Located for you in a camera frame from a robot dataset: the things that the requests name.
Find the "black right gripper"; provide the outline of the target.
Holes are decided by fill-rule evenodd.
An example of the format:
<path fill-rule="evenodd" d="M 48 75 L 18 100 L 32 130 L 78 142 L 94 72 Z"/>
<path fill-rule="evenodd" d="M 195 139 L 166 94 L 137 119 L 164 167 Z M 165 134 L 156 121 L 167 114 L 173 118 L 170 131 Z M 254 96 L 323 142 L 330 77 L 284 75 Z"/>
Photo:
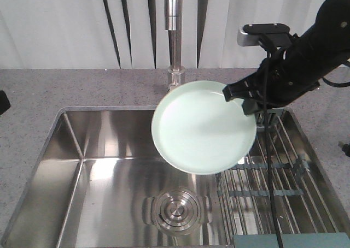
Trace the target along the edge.
<path fill-rule="evenodd" d="M 271 108 L 286 106 L 306 92 L 314 89 L 320 79 L 320 69 L 306 59 L 300 52 L 284 50 L 271 58 L 266 58 L 257 71 L 258 80 L 264 81 L 267 75 L 267 105 Z M 222 92 L 225 100 L 244 99 L 242 109 L 245 115 L 266 114 L 267 108 L 262 102 L 262 84 L 246 77 L 227 84 Z"/>

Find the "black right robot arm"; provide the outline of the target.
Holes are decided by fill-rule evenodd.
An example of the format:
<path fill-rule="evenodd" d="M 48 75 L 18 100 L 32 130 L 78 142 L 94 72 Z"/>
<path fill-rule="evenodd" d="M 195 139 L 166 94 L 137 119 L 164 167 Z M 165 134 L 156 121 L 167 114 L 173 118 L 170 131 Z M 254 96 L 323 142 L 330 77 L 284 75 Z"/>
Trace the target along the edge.
<path fill-rule="evenodd" d="M 226 101 L 242 99 L 246 115 L 284 107 L 319 87 L 319 80 L 349 59 L 349 0 L 325 0 L 301 36 L 282 23 L 241 27 L 240 46 L 267 53 L 256 72 L 223 88 Z"/>

